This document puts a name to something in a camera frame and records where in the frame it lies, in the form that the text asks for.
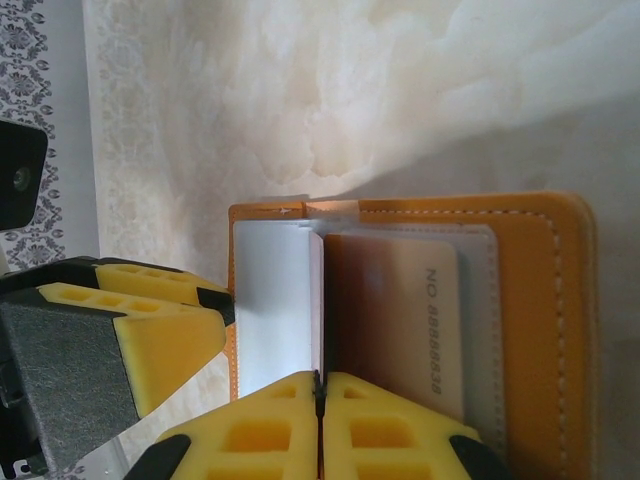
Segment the yellow foam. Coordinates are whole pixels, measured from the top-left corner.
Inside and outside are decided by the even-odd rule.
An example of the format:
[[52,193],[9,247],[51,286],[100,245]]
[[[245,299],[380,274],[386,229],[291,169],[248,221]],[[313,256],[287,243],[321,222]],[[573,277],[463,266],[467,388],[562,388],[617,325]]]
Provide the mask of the yellow foam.
[[196,306],[200,305],[198,287],[229,293],[188,272],[169,272],[134,264],[99,265],[96,277],[102,290]]
[[313,373],[299,372],[165,432],[191,446],[171,480],[315,480]]
[[475,430],[345,373],[330,373],[326,480],[470,480],[449,444]]
[[114,327],[140,417],[220,353],[226,341],[224,321],[214,310],[64,283],[38,290],[49,302],[123,314]]

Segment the beige card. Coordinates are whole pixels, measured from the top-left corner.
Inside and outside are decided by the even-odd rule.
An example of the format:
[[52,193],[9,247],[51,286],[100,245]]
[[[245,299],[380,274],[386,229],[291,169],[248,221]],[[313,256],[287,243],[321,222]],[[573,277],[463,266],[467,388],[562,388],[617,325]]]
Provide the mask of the beige card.
[[331,368],[464,420],[458,261],[446,242],[328,235]]

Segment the orange leather wallet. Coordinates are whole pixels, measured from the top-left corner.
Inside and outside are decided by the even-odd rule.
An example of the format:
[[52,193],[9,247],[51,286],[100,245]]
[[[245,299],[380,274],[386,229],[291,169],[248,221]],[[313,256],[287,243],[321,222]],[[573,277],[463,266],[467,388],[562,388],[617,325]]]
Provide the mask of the orange leather wallet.
[[[523,480],[597,478],[595,225],[579,197],[536,192],[262,203],[233,206],[229,215],[230,236],[238,220],[323,215],[357,215],[365,224],[489,226],[499,250],[509,467]],[[227,338],[237,398],[235,326]]]

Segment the white marble surface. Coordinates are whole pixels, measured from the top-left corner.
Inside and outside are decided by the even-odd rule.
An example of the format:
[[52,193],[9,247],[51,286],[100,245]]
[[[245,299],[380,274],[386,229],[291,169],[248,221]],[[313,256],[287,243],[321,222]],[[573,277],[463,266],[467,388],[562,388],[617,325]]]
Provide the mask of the white marble surface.
[[639,22],[636,0],[85,0],[102,252],[224,281],[235,202],[577,191],[604,478],[634,478]]

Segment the white stitching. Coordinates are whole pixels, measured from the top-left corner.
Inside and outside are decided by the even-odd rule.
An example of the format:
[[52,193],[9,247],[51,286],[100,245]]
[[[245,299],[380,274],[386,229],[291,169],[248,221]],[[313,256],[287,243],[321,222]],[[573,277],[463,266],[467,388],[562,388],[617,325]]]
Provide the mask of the white stitching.
[[384,214],[406,214],[406,215],[445,215],[445,214],[464,214],[464,215],[527,215],[535,216],[543,219],[551,234],[553,235],[554,246],[554,270],[555,270],[555,282],[554,287],[556,291],[556,315],[557,315],[557,328],[558,328],[558,428],[559,428],[559,443],[560,443],[560,476],[566,478],[567,476],[567,415],[566,415],[566,361],[565,361],[565,318],[564,318],[564,300],[563,296],[563,281],[562,281],[562,255],[560,234],[556,228],[553,220],[544,213],[531,212],[526,210],[361,210],[360,213],[368,213],[375,215]]

